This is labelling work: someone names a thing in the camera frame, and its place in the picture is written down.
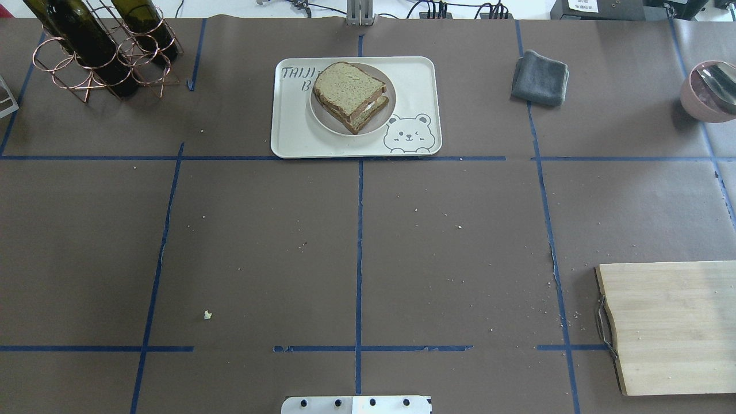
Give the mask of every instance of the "bear face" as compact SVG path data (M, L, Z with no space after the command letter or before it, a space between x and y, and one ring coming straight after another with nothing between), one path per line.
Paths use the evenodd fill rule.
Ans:
M429 116L420 113L414 118L400 118L391 115L389 129L383 137L383 144L393 153L429 153L435 138L429 129Z

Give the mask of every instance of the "round plate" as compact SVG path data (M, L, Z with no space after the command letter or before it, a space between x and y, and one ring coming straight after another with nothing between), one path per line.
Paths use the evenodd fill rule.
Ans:
M309 94L309 107L311 108L312 115L321 124L321 126L329 129L330 131L343 135L343 136L363 136L383 127L386 122L391 118L391 114L394 113L394 107L396 106L396 90L394 84L391 83L389 77L387 77L382 71L374 68L373 66L365 65L363 63L350 63L360 69L363 69L370 76L379 79L386 83L386 97L389 98L389 102L383 107L378 113L373 115L370 121L359 131L357 135L351 133L342 122L338 121L331 113L324 109L317 101L314 92Z

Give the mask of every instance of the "green glass bottle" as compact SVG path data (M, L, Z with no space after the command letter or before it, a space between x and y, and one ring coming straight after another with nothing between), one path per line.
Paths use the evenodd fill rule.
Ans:
M173 62L177 58L179 52L174 44L174 39L169 34L166 26L159 25L161 17L159 17L158 11L151 0L113 0L113 5L115 5L125 24L133 32L147 33L148 36L155 39L154 41L148 36L138 36L138 44L141 45L144 51L153 52L156 49L156 43L158 43L158 47L162 49L161 53L169 61ZM153 62L161 66L166 64L166 60L160 55L154 57Z
M110 35L100 27L82 0L48 0L47 14L56 30L77 53L84 66L93 67L95 74L119 97L127 97L138 90L137 82L129 76L130 68L120 55Z
M38 20L41 21L43 28L46 29L46 31L51 36L54 36L55 38L61 37L59 32L49 20L49 15L46 14L46 10L49 8L48 2L46 0L23 0L23 3L25 3L26 6L28 6L33 14L38 18ZM72 55L74 53L74 51L71 50L71 47L69 47L68 43L66 43L65 40L60 40L59 44L61 44L62 49L64 49L64 52L66 52L68 55Z

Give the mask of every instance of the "metal spoon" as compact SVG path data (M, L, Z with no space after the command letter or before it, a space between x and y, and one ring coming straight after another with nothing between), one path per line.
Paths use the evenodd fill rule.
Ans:
M736 115L736 68L728 63L718 62L713 66L698 69L698 74L718 107Z

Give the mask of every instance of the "pink bowl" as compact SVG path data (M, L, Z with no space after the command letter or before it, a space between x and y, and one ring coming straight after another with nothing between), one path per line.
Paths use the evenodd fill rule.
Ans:
M698 69L712 66L718 62L718 60L708 60L696 65L696 67L687 74L687 77L680 88L680 102L682 103L682 107L685 111L699 121L711 122L714 124L736 119L736 115L723 112L715 102L713 102L713 99L707 91L705 83L700 78L698 72L696 72Z

